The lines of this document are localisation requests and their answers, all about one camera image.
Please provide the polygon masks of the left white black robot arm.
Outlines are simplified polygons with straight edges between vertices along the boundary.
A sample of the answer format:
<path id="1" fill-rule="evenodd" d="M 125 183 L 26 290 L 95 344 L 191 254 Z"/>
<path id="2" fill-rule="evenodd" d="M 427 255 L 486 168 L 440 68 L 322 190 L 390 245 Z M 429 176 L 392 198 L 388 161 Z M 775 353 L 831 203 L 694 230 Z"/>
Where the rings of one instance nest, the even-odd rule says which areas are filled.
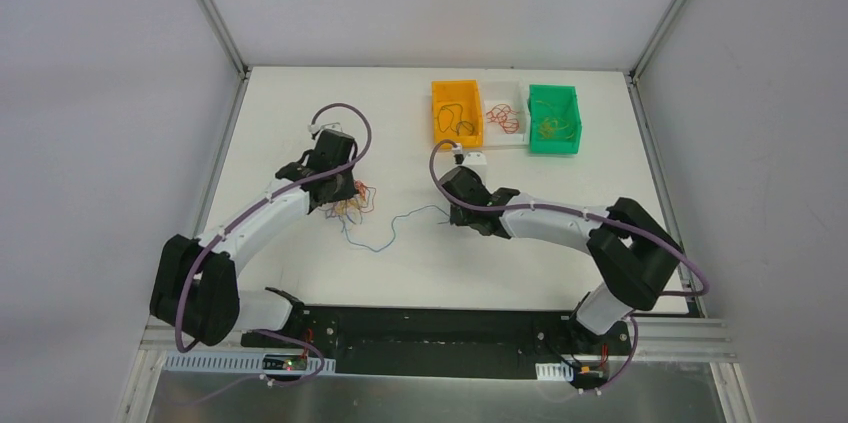
<path id="1" fill-rule="evenodd" d="M 357 192 L 355 139 L 322 130 L 311 150 L 280 168 L 264 191 L 239 213 L 195 237 L 180 234 L 162 249 L 150 297 L 150 314 L 194 342 L 215 346 L 233 331 L 266 330 L 281 347 L 297 345 L 305 321 L 298 300 L 266 286 L 244 290 L 238 276 L 288 226 L 319 207 Z"/>

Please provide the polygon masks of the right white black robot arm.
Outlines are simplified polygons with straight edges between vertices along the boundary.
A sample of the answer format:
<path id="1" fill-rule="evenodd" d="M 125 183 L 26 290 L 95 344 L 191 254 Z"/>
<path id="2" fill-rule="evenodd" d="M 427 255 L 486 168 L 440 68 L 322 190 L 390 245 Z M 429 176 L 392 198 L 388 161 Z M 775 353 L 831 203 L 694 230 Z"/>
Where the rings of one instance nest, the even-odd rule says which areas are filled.
<path id="1" fill-rule="evenodd" d="M 533 239 L 591 257 L 602 277 L 570 316 L 569 343 L 583 353 L 607 340 L 612 326 L 635 310 L 654 308 L 683 257 L 681 247 L 635 200 L 577 209 L 513 188 L 489 191 L 481 177 L 456 166 L 438 179 L 450 222 L 483 236 Z"/>

